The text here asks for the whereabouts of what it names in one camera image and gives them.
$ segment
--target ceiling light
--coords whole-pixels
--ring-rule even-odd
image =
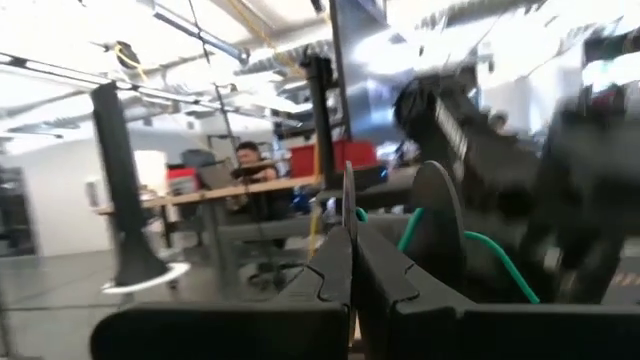
[[[246,98],[243,100],[255,105],[294,114],[307,111],[312,108],[311,104],[307,103],[298,105],[293,101],[274,95],[246,95]]]
[[[10,65],[0,64],[0,71],[6,71],[7,73],[10,73],[10,74],[16,74],[16,75],[21,75],[25,77],[35,78],[35,79],[52,81],[56,83],[62,83],[62,84],[77,86],[81,88],[93,89],[94,87],[96,87],[96,84],[92,82],[70,79],[70,78],[66,78],[56,74],[47,74],[47,73],[42,73],[38,71],[31,71],[28,69],[14,67]]]
[[[54,65],[31,62],[31,61],[26,63],[26,67],[42,73],[58,75],[65,78],[73,78],[75,80],[84,81],[87,83],[91,83],[93,85],[102,85],[102,84],[109,83],[111,81],[110,79],[107,79],[98,75],[86,74],[86,73],[82,73],[82,72],[71,70],[71,69],[64,69]]]
[[[162,99],[176,100],[176,101],[187,102],[187,103],[193,103],[196,101],[195,96],[171,94],[166,91],[161,91],[156,89],[140,88],[138,89],[138,92],[143,95],[155,96]]]
[[[296,81],[296,82],[292,82],[292,83],[289,83],[289,84],[287,84],[287,85],[283,86],[283,87],[282,87],[282,89],[280,89],[280,91],[286,91],[286,90],[295,89],[295,88],[297,88],[297,87],[299,87],[299,86],[302,86],[302,85],[304,85],[304,84],[306,84],[306,83],[307,83],[306,81]]]
[[[43,137],[49,137],[49,138],[53,138],[53,139],[62,139],[62,138],[64,138],[60,134],[17,133],[17,132],[7,132],[7,131],[0,132],[0,138],[12,138],[12,139],[36,139],[36,138],[40,138],[40,139],[42,139]]]

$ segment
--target metal rod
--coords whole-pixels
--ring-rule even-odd
[[[198,30],[194,24],[184,19],[180,15],[177,15],[173,11],[165,8],[160,4],[155,4],[153,17],[164,22],[165,24],[173,27],[176,30],[183,32],[184,34],[204,41],[207,45],[222,51],[230,57],[237,60],[241,65],[246,65],[249,62],[249,50],[238,48],[219,37],[211,34],[208,31]]]
[[[327,75],[325,74],[327,61],[329,61],[330,67],[330,60],[317,55],[309,55],[303,66],[307,71],[307,81],[311,91],[311,103],[316,124],[316,146],[318,146],[320,153],[320,169],[324,176],[324,183],[330,184],[336,169],[329,109],[327,109]]]

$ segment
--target ceiling pipe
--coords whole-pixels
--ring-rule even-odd
[[[184,34],[191,36],[192,38],[203,41],[205,44],[217,49],[236,61],[241,65],[245,65],[249,61],[249,50],[247,48],[237,47],[229,42],[226,42],[219,37],[211,34],[206,30],[199,30],[198,27],[190,20],[187,20],[168,8],[156,3],[155,1],[139,0],[145,6],[149,7],[153,11],[153,17],[163,23],[173,27],[176,30],[183,32]]]
[[[431,13],[418,23],[417,29],[434,30],[451,28],[492,16],[498,16],[520,8],[527,11],[539,9],[547,0],[465,0],[455,2],[448,7]]]

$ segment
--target computer monitor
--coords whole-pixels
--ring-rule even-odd
[[[371,0],[331,0],[342,112],[351,138],[375,145],[404,139],[393,106],[413,78],[411,49]]]

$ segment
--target workbench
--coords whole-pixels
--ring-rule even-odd
[[[166,237],[166,240],[168,240],[168,246],[171,245],[171,241],[169,240],[171,234],[169,231],[166,231],[168,226],[166,216],[167,209],[171,206],[178,205],[201,205],[202,221],[204,223],[205,232],[208,236],[208,241],[206,241],[206,243],[210,252],[212,265],[215,268],[214,275],[218,280],[218,287],[220,288],[221,295],[229,300],[238,300],[241,298],[238,269],[247,262],[257,261],[259,258],[257,253],[259,253],[259,251],[251,251],[250,249],[242,249],[241,251],[238,251],[236,245],[239,242],[247,240],[273,240],[300,235],[300,231],[304,234],[309,229],[310,217],[307,216],[304,218],[292,218],[272,222],[265,221],[260,223],[260,229],[254,229],[257,228],[258,225],[251,223],[233,226],[232,221],[230,221],[226,198],[247,193],[262,193],[274,190],[291,189],[298,186],[312,185],[314,183],[316,183],[316,178],[314,176],[292,179],[283,178],[247,186],[229,186],[185,195],[158,197],[142,201],[141,204],[142,207],[146,209],[160,210],[163,226],[165,227],[164,236]],[[98,215],[109,217],[111,231],[113,234],[116,234],[117,228],[112,216],[113,208],[111,206],[106,206],[95,209],[94,211]],[[279,251],[278,253],[278,256],[274,256],[275,260],[300,256],[300,250],[284,250]]]

